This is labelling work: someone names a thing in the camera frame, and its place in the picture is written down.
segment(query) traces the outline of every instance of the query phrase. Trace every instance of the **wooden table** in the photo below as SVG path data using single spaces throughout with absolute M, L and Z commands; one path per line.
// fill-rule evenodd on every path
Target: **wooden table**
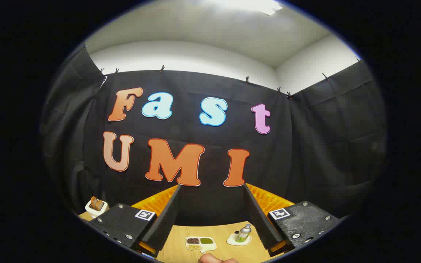
M 80 217 L 92 220 L 92 217 L 87 212 L 80 214 Z M 282 255 L 269 256 L 254 226 L 251 226 L 251 243 L 246 246 L 227 244 L 227 238 L 230 234 L 240 230 L 246 224 L 249 223 L 244 221 L 221 226 L 173 226 L 165 246 L 162 251 L 159 251 L 157 259 L 164 263 L 197 263 L 202 254 L 199 251 L 191 251 L 186 248 L 184 242 L 187 236 L 209 236 L 214 238 L 217 249 L 207 253 L 211 253 L 222 260 L 234 258 L 239 263 L 260 263 Z

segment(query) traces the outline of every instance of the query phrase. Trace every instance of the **metal bottle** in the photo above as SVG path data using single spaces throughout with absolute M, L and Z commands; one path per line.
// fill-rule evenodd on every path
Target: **metal bottle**
M 247 224 L 246 226 L 244 226 L 244 228 L 241 228 L 240 231 L 238 232 L 237 237 L 235 238 L 235 241 L 244 242 L 248 238 L 249 233 L 251 233 L 250 226 L 251 226 L 250 224 Z

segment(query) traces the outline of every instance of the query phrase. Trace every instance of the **beans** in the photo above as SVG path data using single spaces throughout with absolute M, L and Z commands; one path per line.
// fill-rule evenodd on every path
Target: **beans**
M 199 244 L 199 240 L 197 240 L 197 238 L 188 238 L 187 243 L 188 244 Z
M 201 244 L 213 244 L 212 239 L 210 238 L 201 238 Z
M 187 248 L 191 250 L 201 250 L 201 246 L 199 245 L 189 245 Z

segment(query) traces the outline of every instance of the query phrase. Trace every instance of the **light blue letter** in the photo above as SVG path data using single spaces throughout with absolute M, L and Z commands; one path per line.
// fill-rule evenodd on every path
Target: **light blue letter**
M 152 118 L 157 116 L 157 118 L 164 120 L 170 118 L 172 112 L 170 108 L 172 107 L 173 96 L 166 92 L 157 92 L 150 95 L 147 98 L 150 103 L 146 103 L 142 107 L 142 115 Z
M 201 108 L 205 112 L 199 114 L 202 124 L 220 126 L 225 122 L 225 111 L 228 108 L 225 100 L 208 97 L 202 100 Z

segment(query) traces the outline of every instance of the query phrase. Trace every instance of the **white ceiling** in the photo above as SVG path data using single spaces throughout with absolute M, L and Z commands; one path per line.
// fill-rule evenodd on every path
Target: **white ceiling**
M 276 68 L 330 34 L 286 6 L 267 16 L 225 8 L 212 0 L 156 0 L 113 20 L 86 44 L 94 53 L 130 42 L 187 41 L 224 48 Z

